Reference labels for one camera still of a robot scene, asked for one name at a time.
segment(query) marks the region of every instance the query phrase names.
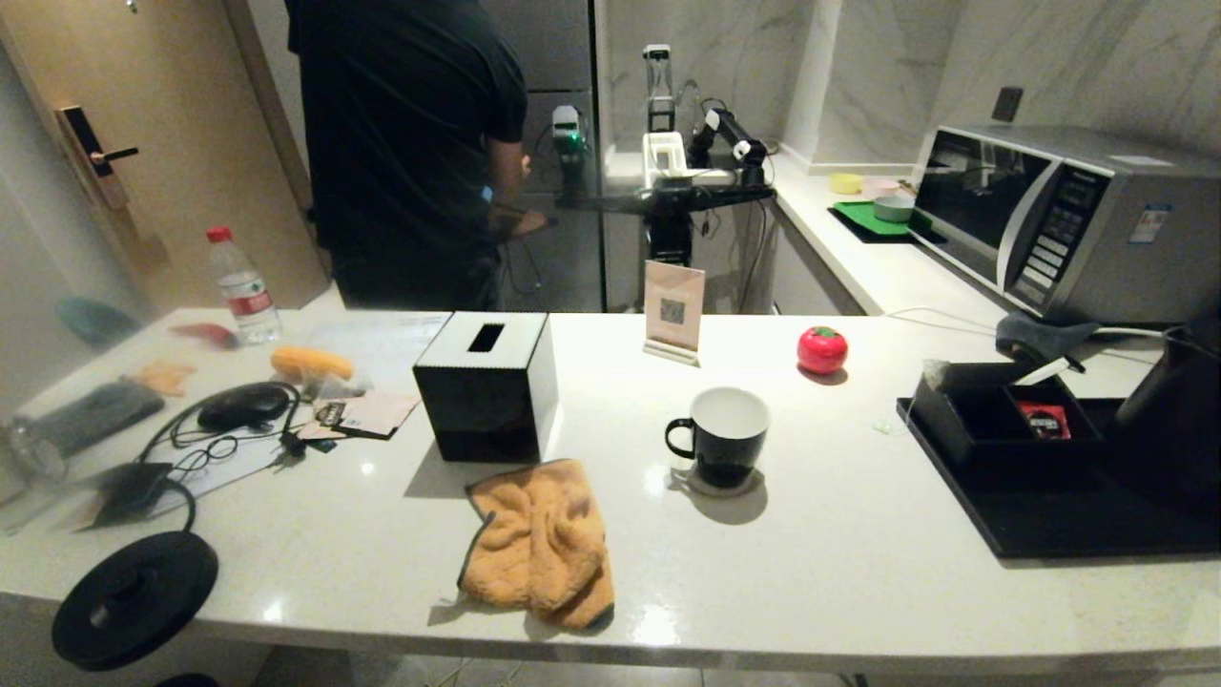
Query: red tomato-shaped object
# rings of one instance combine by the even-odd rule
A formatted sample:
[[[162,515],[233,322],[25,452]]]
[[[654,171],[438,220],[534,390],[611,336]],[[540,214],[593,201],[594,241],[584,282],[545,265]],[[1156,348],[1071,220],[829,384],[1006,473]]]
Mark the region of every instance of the red tomato-shaped object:
[[[832,375],[847,360],[847,338],[829,326],[814,326],[797,339],[797,362],[814,375]]]

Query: door handle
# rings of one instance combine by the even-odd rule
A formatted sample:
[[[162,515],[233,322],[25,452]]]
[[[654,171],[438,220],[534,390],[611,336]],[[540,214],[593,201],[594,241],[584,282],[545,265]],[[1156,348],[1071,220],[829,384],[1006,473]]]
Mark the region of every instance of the door handle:
[[[106,200],[111,209],[120,210],[127,205],[127,192],[115,174],[115,167],[110,165],[112,160],[129,157],[139,153],[139,148],[123,148],[106,153],[101,149],[101,142],[89,124],[89,117],[79,106],[62,107],[55,111],[60,127],[72,143],[77,159],[82,167],[87,170],[98,192]]]

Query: orange towel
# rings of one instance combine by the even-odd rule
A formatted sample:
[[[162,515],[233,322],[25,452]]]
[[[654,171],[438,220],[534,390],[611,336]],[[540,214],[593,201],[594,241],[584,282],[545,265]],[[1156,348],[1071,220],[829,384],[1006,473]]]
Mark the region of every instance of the orange towel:
[[[585,470],[554,461],[466,488],[484,526],[458,587],[502,608],[525,608],[585,628],[614,608],[606,527]]]

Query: microwave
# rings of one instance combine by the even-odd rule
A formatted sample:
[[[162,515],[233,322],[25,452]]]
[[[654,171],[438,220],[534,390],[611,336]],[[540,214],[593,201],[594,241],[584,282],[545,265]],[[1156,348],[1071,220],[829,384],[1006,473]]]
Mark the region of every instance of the microwave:
[[[1167,323],[1221,300],[1221,161],[1065,126],[941,126],[912,234],[1054,323]]]

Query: black t-shirt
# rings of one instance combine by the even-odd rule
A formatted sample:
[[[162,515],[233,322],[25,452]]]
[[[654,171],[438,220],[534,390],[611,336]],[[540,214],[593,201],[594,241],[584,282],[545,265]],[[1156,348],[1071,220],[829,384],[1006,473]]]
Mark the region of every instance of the black t-shirt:
[[[495,250],[484,138],[521,140],[513,50],[475,0],[286,0],[319,242],[446,264]]]

